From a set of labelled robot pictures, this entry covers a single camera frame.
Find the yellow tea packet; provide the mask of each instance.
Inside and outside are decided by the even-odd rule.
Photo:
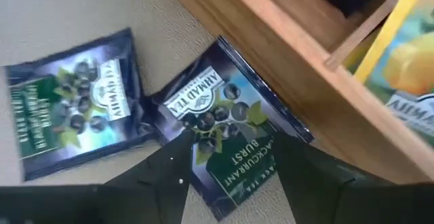
[[[434,0],[399,0],[355,77],[434,145]]]

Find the ahmad tea packet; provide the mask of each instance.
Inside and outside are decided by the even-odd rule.
[[[400,0],[355,76],[434,145],[434,0]]]
[[[6,73],[26,180],[155,135],[129,29]]]
[[[222,38],[153,95],[153,103],[155,125],[168,141],[195,132],[192,184],[219,220],[276,171],[276,132],[313,139]]]

